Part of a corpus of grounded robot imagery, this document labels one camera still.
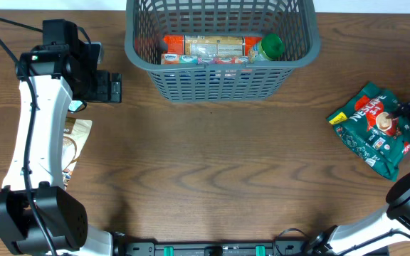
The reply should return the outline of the orange spaghetti package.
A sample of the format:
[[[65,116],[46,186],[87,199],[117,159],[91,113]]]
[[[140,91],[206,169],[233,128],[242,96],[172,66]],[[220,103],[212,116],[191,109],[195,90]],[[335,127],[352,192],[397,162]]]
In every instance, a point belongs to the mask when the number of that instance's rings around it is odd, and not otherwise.
[[[240,57],[248,54],[262,38],[255,36],[180,36],[166,35],[167,52],[201,58]]]

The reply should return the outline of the beige cream snack pouch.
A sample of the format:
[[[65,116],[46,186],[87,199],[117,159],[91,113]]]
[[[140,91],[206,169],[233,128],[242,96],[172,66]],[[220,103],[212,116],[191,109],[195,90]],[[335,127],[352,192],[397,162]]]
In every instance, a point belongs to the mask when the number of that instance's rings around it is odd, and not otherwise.
[[[89,137],[93,122],[85,119],[67,117],[63,129],[62,175],[65,188],[73,175],[73,170]]]

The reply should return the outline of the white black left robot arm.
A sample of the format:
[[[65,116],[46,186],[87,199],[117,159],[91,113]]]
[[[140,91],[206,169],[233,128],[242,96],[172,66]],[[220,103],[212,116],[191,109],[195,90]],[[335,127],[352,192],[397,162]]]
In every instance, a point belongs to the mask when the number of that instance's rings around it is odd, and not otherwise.
[[[123,255],[123,237],[88,224],[65,191],[62,148],[72,101],[119,103],[122,78],[98,70],[103,47],[64,19],[45,20],[43,42],[14,57],[21,113],[0,190],[0,239],[13,255]]]

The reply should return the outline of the green lid glass jar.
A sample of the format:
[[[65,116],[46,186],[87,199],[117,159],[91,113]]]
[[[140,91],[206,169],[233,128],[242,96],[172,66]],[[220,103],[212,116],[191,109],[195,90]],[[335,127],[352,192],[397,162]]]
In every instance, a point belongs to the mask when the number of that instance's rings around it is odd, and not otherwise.
[[[277,34],[270,33],[248,50],[250,63],[274,61],[285,52],[285,44]]]

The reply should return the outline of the multicolour tissue pack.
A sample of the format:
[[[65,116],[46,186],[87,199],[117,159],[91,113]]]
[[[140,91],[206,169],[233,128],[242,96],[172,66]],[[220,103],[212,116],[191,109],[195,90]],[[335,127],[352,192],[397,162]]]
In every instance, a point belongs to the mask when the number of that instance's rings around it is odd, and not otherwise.
[[[248,57],[247,56],[240,56],[240,57],[225,57],[225,58],[219,58],[219,57],[215,57],[215,58],[208,58],[208,57],[198,57],[196,55],[180,55],[180,54],[176,54],[176,53],[163,53],[161,55],[161,63],[160,65],[183,65],[183,64],[195,64],[195,65],[211,65],[211,64],[219,64],[219,65],[224,65],[224,64],[247,64],[248,62]],[[163,73],[167,76],[167,77],[174,77],[175,76],[175,72],[178,71],[178,69],[171,69],[171,70],[158,70],[158,71],[151,71],[151,73],[153,74],[157,74],[157,75],[162,75]],[[191,71],[191,68],[186,68],[183,70],[180,70],[180,76],[188,76],[189,75],[189,71]],[[242,69],[241,72],[243,75],[249,75],[250,72],[252,72],[253,69]],[[210,76],[211,77],[221,77],[224,76],[225,78],[233,78],[236,77],[236,70],[225,70],[224,75],[221,75],[219,73],[219,70],[211,70],[210,72]]]

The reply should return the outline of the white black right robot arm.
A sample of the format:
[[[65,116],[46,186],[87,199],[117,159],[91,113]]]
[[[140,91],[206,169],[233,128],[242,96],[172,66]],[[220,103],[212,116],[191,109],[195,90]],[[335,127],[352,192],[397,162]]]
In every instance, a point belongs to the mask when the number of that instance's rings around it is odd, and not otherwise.
[[[410,102],[394,113],[410,121]],[[410,173],[399,179],[386,196],[387,204],[365,219],[332,226],[310,238],[303,255],[366,255],[398,242],[410,241]]]

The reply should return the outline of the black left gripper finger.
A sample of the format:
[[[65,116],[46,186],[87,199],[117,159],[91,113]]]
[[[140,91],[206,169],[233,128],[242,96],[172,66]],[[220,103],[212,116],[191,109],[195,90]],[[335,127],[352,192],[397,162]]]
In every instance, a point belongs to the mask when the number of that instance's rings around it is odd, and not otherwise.
[[[109,102],[110,101],[110,89],[111,80],[110,73],[106,70],[98,70],[96,73],[96,96],[95,99],[98,102]]]
[[[111,91],[110,91],[111,103],[122,102],[122,75],[119,73],[111,74]]]

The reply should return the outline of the green Nescafe coffee bag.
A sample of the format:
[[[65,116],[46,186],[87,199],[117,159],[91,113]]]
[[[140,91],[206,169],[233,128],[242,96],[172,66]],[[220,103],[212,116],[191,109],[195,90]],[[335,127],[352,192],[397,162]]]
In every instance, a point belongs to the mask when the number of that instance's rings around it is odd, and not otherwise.
[[[400,106],[392,91],[369,82],[327,118],[343,144],[390,181],[410,152],[410,121],[395,115]]]

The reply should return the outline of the teal small snack packet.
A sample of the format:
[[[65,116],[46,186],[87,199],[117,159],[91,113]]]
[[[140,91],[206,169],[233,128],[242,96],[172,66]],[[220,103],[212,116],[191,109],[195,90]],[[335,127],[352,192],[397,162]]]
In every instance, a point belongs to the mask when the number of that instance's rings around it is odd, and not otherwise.
[[[68,107],[69,112],[80,111],[84,107],[84,104],[81,101],[73,100]]]

